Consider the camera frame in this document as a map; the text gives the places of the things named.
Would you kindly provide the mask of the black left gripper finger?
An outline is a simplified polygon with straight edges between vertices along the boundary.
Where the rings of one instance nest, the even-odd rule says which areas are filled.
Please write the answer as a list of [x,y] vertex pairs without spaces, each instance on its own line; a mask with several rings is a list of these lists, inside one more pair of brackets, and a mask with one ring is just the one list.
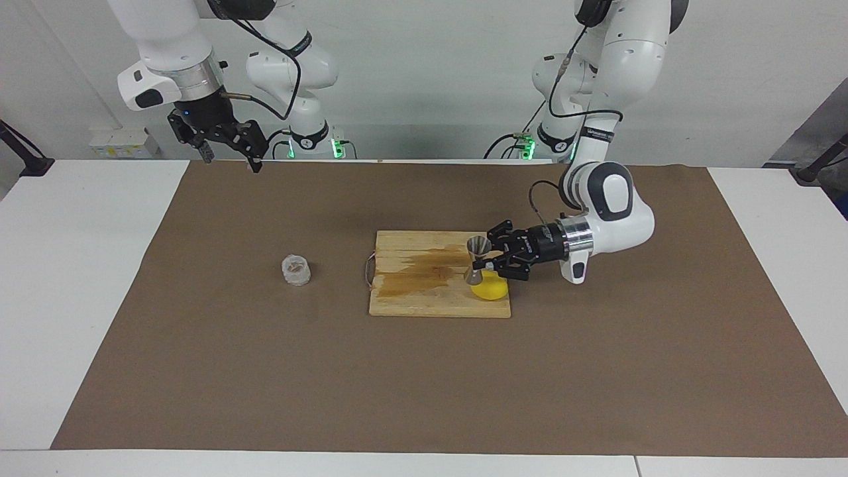
[[502,221],[486,233],[491,249],[500,252],[526,250],[527,230],[515,229],[511,220]]
[[478,269],[491,271],[503,279],[526,282],[530,275],[531,265],[526,260],[516,260],[514,256],[494,256],[480,258]]

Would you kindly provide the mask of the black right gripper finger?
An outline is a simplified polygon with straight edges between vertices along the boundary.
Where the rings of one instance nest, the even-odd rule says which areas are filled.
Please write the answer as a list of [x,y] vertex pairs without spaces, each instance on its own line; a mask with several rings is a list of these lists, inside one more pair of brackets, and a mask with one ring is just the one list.
[[225,123],[222,125],[222,135],[230,149],[245,157],[254,174],[261,171],[269,144],[257,121]]
[[204,163],[210,164],[215,159],[214,151],[210,148],[205,133],[195,132],[193,129],[181,129],[179,141],[195,149]]

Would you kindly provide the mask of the steel double jigger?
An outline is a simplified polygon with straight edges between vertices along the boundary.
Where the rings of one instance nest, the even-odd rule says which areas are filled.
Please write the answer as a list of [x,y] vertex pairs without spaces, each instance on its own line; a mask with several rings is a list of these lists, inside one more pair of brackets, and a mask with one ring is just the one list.
[[478,268],[475,263],[482,262],[486,259],[487,255],[492,251],[492,243],[485,236],[476,235],[468,239],[466,248],[470,258],[470,265],[464,272],[464,281],[470,286],[479,285],[484,281],[484,271],[491,271],[492,267],[490,264],[484,263],[484,265]]

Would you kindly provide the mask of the small clear glass cup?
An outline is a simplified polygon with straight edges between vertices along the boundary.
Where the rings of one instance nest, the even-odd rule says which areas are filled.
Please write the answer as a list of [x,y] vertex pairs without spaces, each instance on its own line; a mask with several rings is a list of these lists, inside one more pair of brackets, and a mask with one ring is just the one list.
[[287,284],[303,286],[309,283],[311,272],[308,260],[296,254],[289,254],[281,262],[282,275]]

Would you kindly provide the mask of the yellow lemon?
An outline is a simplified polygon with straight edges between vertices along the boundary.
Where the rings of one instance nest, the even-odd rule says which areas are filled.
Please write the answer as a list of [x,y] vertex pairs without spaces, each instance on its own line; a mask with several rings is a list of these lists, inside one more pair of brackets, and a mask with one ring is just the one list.
[[496,272],[482,270],[479,284],[470,286],[472,293],[484,301],[499,301],[508,296],[508,281],[496,274]]

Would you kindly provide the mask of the white power strip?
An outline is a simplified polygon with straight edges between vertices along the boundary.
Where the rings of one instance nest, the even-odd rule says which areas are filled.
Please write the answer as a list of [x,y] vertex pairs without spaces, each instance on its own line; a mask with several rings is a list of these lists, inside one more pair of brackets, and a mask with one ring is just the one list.
[[160,159],[160,145],[146,128],[121,128],[111,131],[95,131],[89,148],[103,159]]

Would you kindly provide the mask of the wooden cutting board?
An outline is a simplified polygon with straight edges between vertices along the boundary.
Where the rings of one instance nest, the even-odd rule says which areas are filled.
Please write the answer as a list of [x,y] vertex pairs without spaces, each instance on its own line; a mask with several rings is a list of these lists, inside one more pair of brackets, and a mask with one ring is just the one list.
[[485,301],[464,281],[476,231],[376,233],[369,314],[374,317],[509,318],[505,296]]

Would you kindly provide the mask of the brown paper table mat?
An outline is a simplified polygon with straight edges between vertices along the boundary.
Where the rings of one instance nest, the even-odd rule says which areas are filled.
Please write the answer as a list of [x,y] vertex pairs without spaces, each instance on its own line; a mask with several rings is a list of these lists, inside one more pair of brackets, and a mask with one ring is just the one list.
[[507,319],[372,317],[379,230],[524,229],[559,168],[192,162],[52,448],[848,456],[709,173],[632,173],[655,234],[583,284],[543,264]]

